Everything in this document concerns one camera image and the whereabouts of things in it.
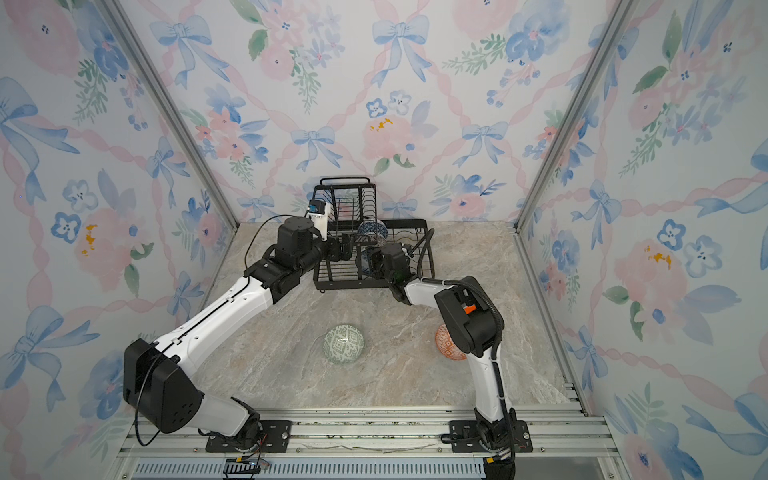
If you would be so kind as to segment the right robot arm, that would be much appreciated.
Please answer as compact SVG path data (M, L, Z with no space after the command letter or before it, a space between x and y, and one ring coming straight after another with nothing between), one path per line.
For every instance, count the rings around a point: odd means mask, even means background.
M452 342L469 362L479 441L489 451L510 449L512 414L498 362L504 320L477 280L422 277L411 268L401 244L368 248L358 264L361 271L385 281L397 301L439 311Z

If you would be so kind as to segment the black wire dish rack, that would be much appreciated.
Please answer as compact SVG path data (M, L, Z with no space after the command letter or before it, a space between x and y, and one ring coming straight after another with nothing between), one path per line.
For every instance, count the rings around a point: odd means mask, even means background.
M365 176L323 177L314 186L310 200L326 201L331 207L328 237L342 233L355 236L355 251L349 261L330 262L326 259L315 268L315 287L328 290L386 288L386 278L372 278L363 272L363 253L367 247L395 245L402 249L400 258L412 273L423 276L435 274L434 256L429 239L428 223L417 218L382 218L377 205L377 189ZM368 240L357 235L359 225L366 219L383 221L389 231L384 241Z

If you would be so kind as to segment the dark blue patterned bowl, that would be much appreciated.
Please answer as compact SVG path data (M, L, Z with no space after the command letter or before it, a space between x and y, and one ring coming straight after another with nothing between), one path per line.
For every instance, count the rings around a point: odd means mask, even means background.
M366 219L359 225L357 235L368 240L384 241L388 238L389 231L383 221Z

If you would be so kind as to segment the green patterned bowl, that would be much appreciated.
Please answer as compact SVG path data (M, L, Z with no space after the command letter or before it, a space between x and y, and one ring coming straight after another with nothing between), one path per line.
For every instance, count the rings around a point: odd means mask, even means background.
M364 348L365 340L362 331L350 324L332 327L323 338L324 356L336 365L357 361Z

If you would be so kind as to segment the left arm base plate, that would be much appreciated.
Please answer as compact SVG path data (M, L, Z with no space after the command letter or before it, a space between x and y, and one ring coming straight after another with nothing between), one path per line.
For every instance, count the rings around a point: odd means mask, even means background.
M293 423L290 420L260 420L246 426L244 433L234 437L209 435L206 453L286 453Z

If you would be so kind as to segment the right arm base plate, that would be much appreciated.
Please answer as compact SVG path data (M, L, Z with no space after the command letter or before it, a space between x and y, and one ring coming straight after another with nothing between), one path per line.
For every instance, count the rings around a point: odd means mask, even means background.
M449 422L449 432L441 435L441 442L449 444L453 453L500 454L510 447L515 453L532 453L531 434L526 422L502 419L493 423L481 420Z

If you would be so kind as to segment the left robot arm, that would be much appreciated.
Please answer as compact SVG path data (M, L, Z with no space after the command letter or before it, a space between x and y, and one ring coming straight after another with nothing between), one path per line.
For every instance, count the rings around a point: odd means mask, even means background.
M160 433L195 428L243 452L263 437L260 415L246 402L204 393L193 377L204 361L245 323L274 306L323 261L350 259L353 237L333 235L325 217L287 215L275 242L246 261L242 277L196 316L153 342L124 352L124 400L136 419Z

